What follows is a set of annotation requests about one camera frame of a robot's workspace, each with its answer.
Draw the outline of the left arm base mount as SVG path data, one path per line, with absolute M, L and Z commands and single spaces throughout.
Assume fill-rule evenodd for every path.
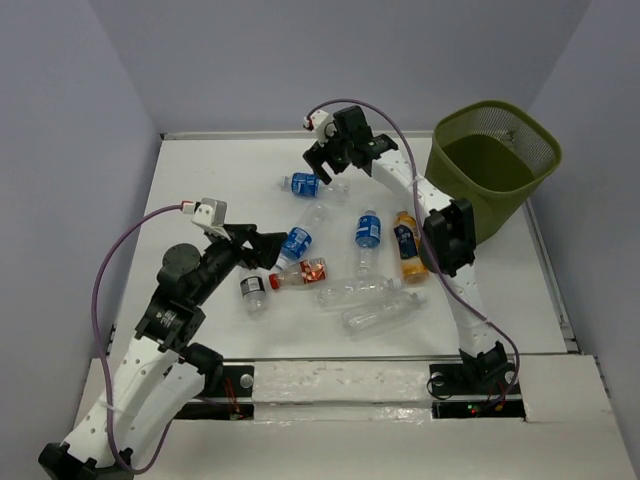
M 254 414 L 255 368 L 249 364 L 225 364 L 217 377 L 206 377 L 203 391 L 186 403 L 175 420 L 251 420 Z

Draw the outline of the red cap red label bottle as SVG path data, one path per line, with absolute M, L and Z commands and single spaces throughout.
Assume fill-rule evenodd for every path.
M 324 258 L 303 260 L 268 277 L 273 290 L 302 288 L 324 281 L 327 266 Z

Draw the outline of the blue label bottle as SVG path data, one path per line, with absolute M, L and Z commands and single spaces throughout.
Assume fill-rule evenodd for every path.
M 275 270 L 285 270 L 302 258 L 316 240 L 329 214 L 329 208 L 320 202 L 312 202 L 305 209 L 281 246 L 274 266 Z
M 318 201 L 324 204 L 344 204 L 349 196 L 349 181 L 333 181 L 325 184 L 316 175 L 306 172 L 294 172 L 282 176 L 276 181 L 282 191 L 291 193 L 296 198 Z
M 378 266 L 381 244 L 381 221 L 376 208 L 367 206 L 358 218 L 354 244 L 356 248 L 355 274 L 360 277 L 373 274 Z

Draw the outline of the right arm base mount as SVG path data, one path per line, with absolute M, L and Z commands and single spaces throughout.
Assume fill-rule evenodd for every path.
M 437 420 L 476 418 L 526 418 L 521 389 L 516 384 L 505 399 L 490 407 L 505 393 L 512 380 L 510 364 L 487 386 L 472 386 L 462 376 L 460 363 L 436 363 L 429 367 L 427 393 L 432 398 L 431 413 Z

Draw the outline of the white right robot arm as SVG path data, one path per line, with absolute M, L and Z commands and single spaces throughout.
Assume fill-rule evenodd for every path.
M 325 184 L 354 166 L 408 207 L 417 222 L 427 267 L 446 292 L 458 334 L 462 384 L 470 391 L 489 393 L 486 409 L 500 405 L 517 383 L 520 360 L 508 358 L 506 351 L 514 349 L 515 342 L 482 312 L 471 202 L 453 199 L 419 173 L 398 125 L 391 126 L 396 140 L 375 134 L 364 114 L 368 103 L 355 99 L 342 103 L 343 109 L 335 113 L 327 112 L 328 105 L 322 103 L 305 115 L 303 127 L 316 137 L 303 155 L 305 162 Z M 491 387 L 498 390 L 490 393 Z

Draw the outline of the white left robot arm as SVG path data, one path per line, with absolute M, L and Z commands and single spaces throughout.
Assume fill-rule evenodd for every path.
M 49 443 L 38 462 L 53 479 L 132 479 L 161 447 L 174 416 L 194 397 L 215 392 L 223 357 L 193 342 L 202 305 L 235 267 L 274 266 L 287 235 L 261 234 L 253 224 L 227 224 L 207 235 L 204 251 L 169 248 L 157 288 L 115 373 L 76 428 Z

